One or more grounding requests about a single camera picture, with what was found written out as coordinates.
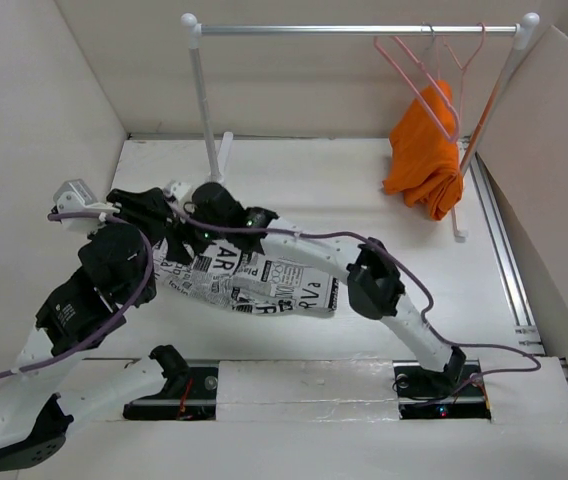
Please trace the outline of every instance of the screw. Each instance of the screw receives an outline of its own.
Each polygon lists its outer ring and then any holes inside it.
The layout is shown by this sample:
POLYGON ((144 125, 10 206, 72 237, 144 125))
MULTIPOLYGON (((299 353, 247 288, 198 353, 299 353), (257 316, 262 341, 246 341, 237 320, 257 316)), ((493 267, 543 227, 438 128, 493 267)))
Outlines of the screw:
POLYGON ((204 388, 207 390, 215 390, 217 388, 217 377, 210 376, 204 379, 204 388))
POLYGON ((408 388, 408 376, 405 373, 400 373, 395 377, 395 385, 397 385, 397 388, 408 388))

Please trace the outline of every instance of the white rack post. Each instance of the white rack post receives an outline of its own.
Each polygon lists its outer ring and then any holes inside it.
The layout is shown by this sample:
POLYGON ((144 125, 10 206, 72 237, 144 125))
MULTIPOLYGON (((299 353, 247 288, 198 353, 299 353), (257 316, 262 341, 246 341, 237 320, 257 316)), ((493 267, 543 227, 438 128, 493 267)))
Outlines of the white rack post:
MULTIPOLYGON (((535 27, 539 23, 539 16, 536 13, 527 13, 521 23, 503 26, 442 26, 423 24, 423 25, 202 25, 198 23, 195 15, 186 13, 182 16, 182 25, 188 29, 189 51, 193 66, 193 76, 195 79, 195 89, 197 101, 204 129, 204 141, 206 152, 211 168, 209 179, 223 183, 224 174, 228 165, 231 142, 233 134, 226 132, 222 139, 219 154, 215 150, 215 140, 211 117, 204 87, 204 73, 200 61, 199 41, 202 36, 256 36, 256 35, 364 35, 364 36, 478 36, 486 34, 488 36, 513 37, 513 46, 504 62, 504 66, 497 77, 493 91, 484 108, 484 112, 473 131, 468 148, 460 163, 462 174, 468 170, 470 162, 477 151, 478 144, 484 133, 484 129, 493 113, 497 102, 504 93, 513 72, 519 65, 528 46, 535 27)), ((468 234, 463 226, 459 224, 459 212, 452 212, 453 229, 455 236, 464 238, 468 234)))

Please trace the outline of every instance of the garment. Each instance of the garment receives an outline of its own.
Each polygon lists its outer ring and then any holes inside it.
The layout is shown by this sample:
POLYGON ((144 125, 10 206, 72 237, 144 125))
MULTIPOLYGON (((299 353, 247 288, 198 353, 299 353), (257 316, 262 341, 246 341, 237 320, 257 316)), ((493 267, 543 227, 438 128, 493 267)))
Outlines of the garment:
MULTIPOLYGON (((442 80, 437 83, 451 101, 451 86, 442 80)), ((446 131, 453 132, 453 114, 435 89, 428 86, 421 94, 446 131)), ((413 100, 391 131, 389 140, 393 160, 391 171, 383 182, 384 191, 389 195, 404 192, 407 206, 425 203, 431 218, 444 218, 462 198, 464 187, 457 144, 446 139, 417 100, 413 100)))

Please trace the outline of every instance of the white table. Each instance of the white table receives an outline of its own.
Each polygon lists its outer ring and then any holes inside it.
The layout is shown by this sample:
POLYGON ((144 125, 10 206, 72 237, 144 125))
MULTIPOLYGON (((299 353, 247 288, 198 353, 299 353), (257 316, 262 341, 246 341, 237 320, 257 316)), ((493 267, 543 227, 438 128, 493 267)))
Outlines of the white table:
MULTIPOLYGON (((435 223, 381 193, 389 157, 385 140, 236 141, 227 186, 244 205, 309 230, 380 238, 432 289, 442 333, 517 345, 470 176, 461 206, 471 235, 457 243, 449 219, 435 223)), ((206 165, 200 141, 127 141, 113 187, 198 183, 206 165)), ((190 359, 263 361, 221 363, 215 422, 94 422, 20 480, 568 478, 568 388, 557 359, 542 359, 534 374, 487 377, 492 422, 398 421, 384 369, 390 376, 388 360, 413 356, 383 325, 358 318, 345 289, 329 319, 242 316, 162 289, 127 318, 97 355, 141 357, 173 343, 190 359)), ((467 354, 485 369, 526 364, 491 350, 467 354)))

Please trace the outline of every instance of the metal rod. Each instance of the metal rod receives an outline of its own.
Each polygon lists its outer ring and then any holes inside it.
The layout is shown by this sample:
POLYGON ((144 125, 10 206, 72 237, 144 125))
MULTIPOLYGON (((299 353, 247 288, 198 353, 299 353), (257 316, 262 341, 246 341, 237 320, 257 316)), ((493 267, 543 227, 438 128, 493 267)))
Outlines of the metal rod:
POLYGON ((473 131, 473 135, 471 135, 471 140, 468 143, 468 147, 466 148, 466 152, 464 152, 464 157, 462 158, 462 162, 460 163, 460 170, 462 175, 466 174, 468 167, 471 165, 471 160, 475 156, 475 152, 477 151, 477 147, 484 136, 484 131, 486 124, 491 119, 493 112, 495 111, 495 107, 504 93, 508 82, 511 80, 513 76, 513 72, 522 60, 524 56, 524 50, 516 50, 512 48, 504 66, 502 67, 502 71, 500 75, 497 77, 497 81, 495 82, 495 86, 493 87, 493 91, 491 92, 491 96, 488 97, 488 101, 486 102, 486 106, 484 107, 484 111, 482 112, 482 116, 480 117, 479 122, 477 122, 477 126, 473 131))
POLYGON ((208 111, 208 99, 206 98, 206 88, 204 87, 204 73, 202 72, 202 60, 200 59, 199 48, 189 48, 193 76, 195 78, 195 90, 197 91, 197 104, 200 109, 202 126, 204 127, 204 143, 206 144, 206 154, 211 168, 211 180, 217 181, 222 177, 217 163, 217 152, 215 151, 215 138, 211 127, 211 114, 208 111))
MULTIPOLYGON (((498 37, 512 37, 517 25, 487 26, 486 34, 498 37)), ((481 35, 480 25, 436 26, 429 25, 202 25, 202 36, 238 35, 481 35)))

